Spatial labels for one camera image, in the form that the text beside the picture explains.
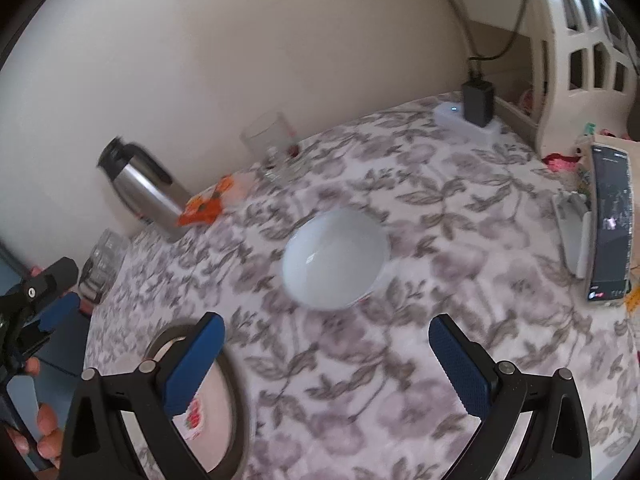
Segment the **person's left hand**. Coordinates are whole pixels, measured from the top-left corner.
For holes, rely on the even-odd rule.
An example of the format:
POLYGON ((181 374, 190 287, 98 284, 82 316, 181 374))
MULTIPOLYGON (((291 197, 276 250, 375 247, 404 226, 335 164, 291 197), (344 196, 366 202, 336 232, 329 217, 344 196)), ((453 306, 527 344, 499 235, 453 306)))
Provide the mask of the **person's left hand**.
MULTIPOLYGON (((27 375, 36 377, 40 373, 40 367, 40 361, 33 356, 25 362, 24 370, 27 375)), ((53 468, 38 471, 38 478, 51 477, 51 479, 55 479, 56 473, 60 469, 64 436, 62 429, 58 426, 58 418, 49 404, 39 404, 36 425, 41 434, 41 438, 37 443, 38 454, 53 464, 53 468)), ((17 451, 21 455, 27 455, 29 451, 27 439, 10 427, 6 427, 6 431, 10 435, 17 451)))

